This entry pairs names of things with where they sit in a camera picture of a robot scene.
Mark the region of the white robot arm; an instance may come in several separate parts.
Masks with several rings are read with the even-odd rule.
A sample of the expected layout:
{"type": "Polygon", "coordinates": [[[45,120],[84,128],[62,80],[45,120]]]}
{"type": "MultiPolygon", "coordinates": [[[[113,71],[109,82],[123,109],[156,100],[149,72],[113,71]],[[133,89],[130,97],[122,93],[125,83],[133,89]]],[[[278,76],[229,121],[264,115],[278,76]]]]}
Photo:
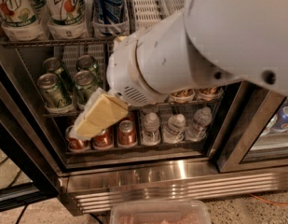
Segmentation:
{"type": "Polygon", "coordinates": [[[249,81],[288,96],[288,0],[185,0],[184,7],[114,45],[109,91],[94,92],[70,132],[90,140],[129,106],[175,92],[249,81]]]}

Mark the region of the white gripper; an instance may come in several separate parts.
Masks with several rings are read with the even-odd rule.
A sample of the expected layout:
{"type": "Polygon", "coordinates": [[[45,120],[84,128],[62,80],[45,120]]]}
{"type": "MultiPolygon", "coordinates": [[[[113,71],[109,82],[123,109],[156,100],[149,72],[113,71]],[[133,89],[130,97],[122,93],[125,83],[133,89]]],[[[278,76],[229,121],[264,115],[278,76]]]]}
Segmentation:
{"type": "Polygon", "coordinates": [[[145,106],[165,101],[167,94],[154,91],[144,80],[138,66],[136,51],[142,33],[139,31],[114,39],[113,53],[106,71],[111,91],[98,88],[90,96],[69,132],[71,137],[90,140],[125,118],[129,113],[128,104],[145,106]]]}

